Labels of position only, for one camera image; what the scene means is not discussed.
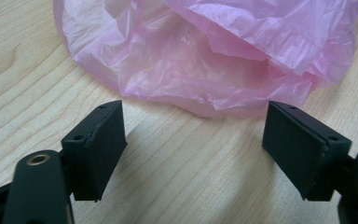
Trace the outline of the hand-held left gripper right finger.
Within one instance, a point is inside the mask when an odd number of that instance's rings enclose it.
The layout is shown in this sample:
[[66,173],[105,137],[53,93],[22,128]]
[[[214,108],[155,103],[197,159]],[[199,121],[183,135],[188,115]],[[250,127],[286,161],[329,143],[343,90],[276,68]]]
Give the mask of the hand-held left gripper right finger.
[[293,105],[271,101],[262,147],[303,199],[326,202],[335,190],[334,169],[347,159],[351,140]]

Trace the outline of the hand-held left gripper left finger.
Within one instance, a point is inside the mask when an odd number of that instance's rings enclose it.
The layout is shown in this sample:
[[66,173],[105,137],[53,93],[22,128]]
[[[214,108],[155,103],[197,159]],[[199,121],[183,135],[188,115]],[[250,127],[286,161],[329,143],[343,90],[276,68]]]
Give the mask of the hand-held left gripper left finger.
[[97,106],[62,139],[70,191],[77,201],[99,201],[127,145],[122,102]]

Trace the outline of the pink plastic bag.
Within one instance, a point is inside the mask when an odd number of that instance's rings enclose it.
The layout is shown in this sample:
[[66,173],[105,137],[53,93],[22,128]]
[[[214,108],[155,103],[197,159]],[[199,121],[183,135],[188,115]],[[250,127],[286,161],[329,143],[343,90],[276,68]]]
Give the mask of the pink plastic bag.
[[71,58],[121,95],[248,117],[344,77],[358,0],[53,0],[53,12]]

